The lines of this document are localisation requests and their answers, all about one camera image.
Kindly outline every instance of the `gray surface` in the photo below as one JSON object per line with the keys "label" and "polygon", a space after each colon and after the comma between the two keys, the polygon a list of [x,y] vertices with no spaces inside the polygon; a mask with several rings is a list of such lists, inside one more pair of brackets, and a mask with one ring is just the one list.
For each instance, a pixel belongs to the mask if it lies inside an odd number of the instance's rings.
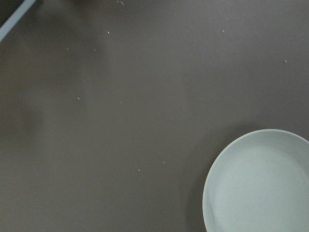
{"label": "gray surface", "polygon": [[309,138],[308,6],[37,2],[0,43],[1,231],[205,231],[229,142]]}

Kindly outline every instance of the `white bowl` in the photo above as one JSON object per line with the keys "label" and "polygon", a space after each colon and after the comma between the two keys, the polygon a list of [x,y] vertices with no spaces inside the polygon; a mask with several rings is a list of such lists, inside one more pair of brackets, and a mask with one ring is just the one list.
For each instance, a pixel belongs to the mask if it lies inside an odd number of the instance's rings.
{"label": "white bowl", "polygon": [[203,192],[207,232],[308,232],[309,142],[257,130],[228,145]]}

